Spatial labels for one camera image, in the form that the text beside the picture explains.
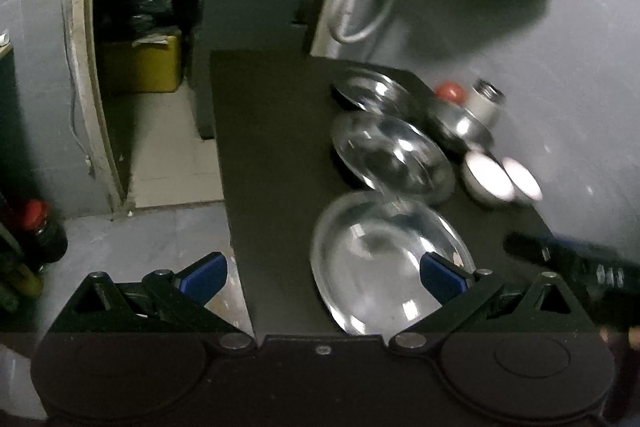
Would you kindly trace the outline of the large steel plate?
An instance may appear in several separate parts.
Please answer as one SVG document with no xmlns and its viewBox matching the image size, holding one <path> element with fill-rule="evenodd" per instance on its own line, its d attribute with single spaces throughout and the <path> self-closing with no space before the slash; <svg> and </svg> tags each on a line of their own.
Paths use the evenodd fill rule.
<svg viewBox="0 0 640 427">
<path fill-rule="evenodd" d="M 426 254 L 475 271 L 462 238 L 435 210 L 415 199 L 355 192 L 321 213 L 310 265 L 319 295 L 343 331 L 388 339 L 445 302 L 422 283 Z"/>
</svg>

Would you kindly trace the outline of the white ceramic bowl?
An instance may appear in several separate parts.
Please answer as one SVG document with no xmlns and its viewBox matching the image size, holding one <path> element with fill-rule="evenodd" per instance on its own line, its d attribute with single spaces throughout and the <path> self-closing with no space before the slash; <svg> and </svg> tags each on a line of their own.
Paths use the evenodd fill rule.
<svg viewBox="0 0 640 427">
<path fill-rule="evenodd" d="M 519 204 L 533 205 L 542 201 L 544 195 L 538 181 L 520 162 L 505 157 L 502 160 L 502 168 L 513 184 L 515 200 Z"/>
<path fill-rule="evenodd" d="M 500 207 L 514 201 L 515 188 L 497 161 L 471 150 L 465 154 L 461 178 L 466 191 L 481 204 Z"/>
</svg>

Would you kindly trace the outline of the steel mixing bowl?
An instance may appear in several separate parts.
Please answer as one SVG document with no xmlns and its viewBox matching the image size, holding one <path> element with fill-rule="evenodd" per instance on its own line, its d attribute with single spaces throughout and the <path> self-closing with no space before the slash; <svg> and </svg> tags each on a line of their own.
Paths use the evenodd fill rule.
<svg viewBox="0 0 640 427">
<path fill-rule="evenodd" d="M 494 137 L 482 122 L 466 108 L 440 98 L 426 102 L 424 124 L 428 134 L 450 152 L 490 150 L 494 146 Z"/>
</svg>

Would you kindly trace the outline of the dark bottle red cap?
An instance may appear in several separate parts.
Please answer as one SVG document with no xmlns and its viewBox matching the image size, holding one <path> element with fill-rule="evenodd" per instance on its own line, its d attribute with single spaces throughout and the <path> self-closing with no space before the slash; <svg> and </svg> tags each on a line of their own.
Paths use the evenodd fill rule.
<svg viewBox="0 0 640 427">
<path fill-rule="evenodd" d="M 41 199 L 26 202 L 21 221 L 25 254 L 37 268 L 61 260 L 67 251 L 67 237 L 62 225 Z"/>
</svg>

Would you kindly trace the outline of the white steel thermos flask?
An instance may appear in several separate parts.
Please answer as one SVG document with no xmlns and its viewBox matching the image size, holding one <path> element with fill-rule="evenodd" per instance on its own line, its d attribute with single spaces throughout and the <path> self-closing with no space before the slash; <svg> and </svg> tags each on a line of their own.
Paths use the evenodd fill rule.
<svg viewBox="0 0 640 427">
<path fill-rule="evenodd" d="M 506 96 L 493 84 L 477 79 L 466 96 L 463 107 L 488 129 L 497 124 Z"/>
</svg>

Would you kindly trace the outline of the red tomato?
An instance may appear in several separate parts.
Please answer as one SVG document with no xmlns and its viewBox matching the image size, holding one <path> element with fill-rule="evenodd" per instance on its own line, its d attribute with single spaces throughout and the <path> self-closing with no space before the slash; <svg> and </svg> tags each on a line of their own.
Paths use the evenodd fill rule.
<svg viewBox="0 0 640 427">
<path fill-rule="evenodd" d="M 434 88 L 434 95 L 441 100 L 460 105 L 465 102 L 468 92 L 457 81 L 444 80 Z"/>
</svg>

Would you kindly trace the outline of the yellow container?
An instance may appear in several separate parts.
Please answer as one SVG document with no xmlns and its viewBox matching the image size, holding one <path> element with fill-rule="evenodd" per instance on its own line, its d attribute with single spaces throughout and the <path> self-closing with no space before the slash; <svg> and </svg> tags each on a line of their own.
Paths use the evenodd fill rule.
<svg viewBox="0 0 640 427">
<path fill-rule="evenodd" d="M 170 93 L 181 82 L 180 34 L 152 34 L 131 45 L 131 88 L 137 93 Z"/>
</svg>

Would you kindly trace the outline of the dark grey cabinet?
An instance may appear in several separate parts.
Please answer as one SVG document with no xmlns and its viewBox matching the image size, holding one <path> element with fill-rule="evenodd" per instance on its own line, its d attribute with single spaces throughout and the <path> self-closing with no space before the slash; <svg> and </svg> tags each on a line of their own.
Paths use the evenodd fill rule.
<svg viewBox="0 0 640 427">
<path fill-rule="evenodd" d="M 200 0 L 193 31 L 190 86 L 195 126 L 204 140 L 215 136 L 212 51 L 298 51 L 303 46 L 311 0 Z"/>
</svg>

